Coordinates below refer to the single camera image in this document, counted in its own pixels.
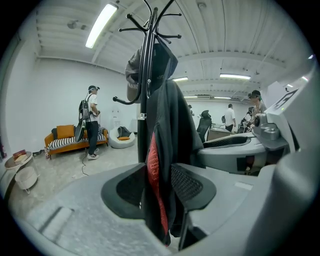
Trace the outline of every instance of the ceiling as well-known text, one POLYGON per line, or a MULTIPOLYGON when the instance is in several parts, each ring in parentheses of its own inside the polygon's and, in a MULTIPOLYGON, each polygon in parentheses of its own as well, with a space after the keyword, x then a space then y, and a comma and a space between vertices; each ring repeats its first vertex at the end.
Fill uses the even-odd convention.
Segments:
MULTIPOLYGON (((138 31, 119 32, 134 25, 126 14, 144 24, 149 12, 143 0, 45 0, 34 19, 36 54, 85 62, 124 73, 129 58, 141 47, 138 31), (107 3, 118 10, 92 49, 85 44, 107 3), (67 23, 76 21, 76 28, 67 23)), ((161 11, 168 0, 149 0, 161 11)), ((311 49, 295 23, 272 0, 176 0, 159 25, 165 35, 182 35, 168 46, 178 58, 173 78, 184 95, 245 99, 279 78, 290 76, 308 59, 311 49), (249 75, 250 80, 220 78, 220 73, 249 75)))

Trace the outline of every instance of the backpack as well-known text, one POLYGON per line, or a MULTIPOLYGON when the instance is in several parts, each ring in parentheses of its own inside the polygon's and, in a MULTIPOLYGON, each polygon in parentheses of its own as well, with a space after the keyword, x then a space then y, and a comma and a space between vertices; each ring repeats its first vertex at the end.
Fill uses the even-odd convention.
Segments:
POLYGON ((88 105, 88 100, 92 94, 89 95, 88 99, 83 99, 79 105, 79 122, 90 119, 90 108, 88 105))

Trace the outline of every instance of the white bean bag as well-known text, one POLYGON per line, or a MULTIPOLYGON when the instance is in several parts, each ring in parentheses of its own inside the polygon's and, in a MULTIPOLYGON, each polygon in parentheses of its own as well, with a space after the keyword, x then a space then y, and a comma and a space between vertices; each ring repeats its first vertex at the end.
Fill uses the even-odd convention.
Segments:
POLYGON ((109 133, 110 146, 115 149, 125 149, 135 144, 136 136, 133 132, 130 134, 129 136, 130 139, 128 140, 118 140, 118 137, 119 137, 118 127, 115 127, 109 133))

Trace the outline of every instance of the black coat rack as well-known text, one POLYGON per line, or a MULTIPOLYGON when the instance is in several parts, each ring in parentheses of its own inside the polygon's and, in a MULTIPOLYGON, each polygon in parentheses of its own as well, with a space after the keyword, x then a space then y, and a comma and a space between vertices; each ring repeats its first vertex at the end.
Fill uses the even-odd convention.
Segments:
POLYGON ((140 116, 138 118, 138 161, 139 163, 144 163, 146 161, 148 153, 147 145, 147 122, 146 122, 146 111, 147 111, 147 99, 150 96, 150 86, 152 84, 152 64, 153 64, 153 51, 155 38, 159 40, 162 38, 168 44, 171 44, 170 38, 181 38, 181 35, 164 35, 158 32, 159 22, 164 16, 181 16, 181 13, 168 13, 165 14, 169 6, 175 1, 170 0, 162 12, 158 16, 158 8, 155 7, 153 10, 147 0, 143 0, 146 6, 149 9, 149 19, 146 23, 141 26, 132 16, 132 14, 127 14, 126 18, 131 20, 132 23, 136 26, 133 28, 120 28, 119 32, 123 31, 140 31, 143 32, 144 38, 141 48, 141 59, 140 59, 140 68, 138 75, 138 86, 137 93, 132 101, 125 101, 119 99, 118 97, 113 97, 114 102, 119 102, 124 105, 132 105, 140 98, 140 116))

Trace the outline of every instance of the red lining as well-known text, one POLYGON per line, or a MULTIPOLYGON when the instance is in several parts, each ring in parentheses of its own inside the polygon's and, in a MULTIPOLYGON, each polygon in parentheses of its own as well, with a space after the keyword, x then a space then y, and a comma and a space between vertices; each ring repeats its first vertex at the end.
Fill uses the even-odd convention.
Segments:
POLYGON ((160 216, 161 216, 161 224, 164 229, 164 234, 168 233, 168 218, 166 214, 166 209, 162 197, 160 195, 159 190, 159 158, 158 158, 158 149, 156 144, 156 136, 155 133, 152 134, 152 139, 150 143, 150 151, 147 159, 147 174, 148 180, 152 187, 152 190, 157 198, 159 208, 160 208, 160 216))

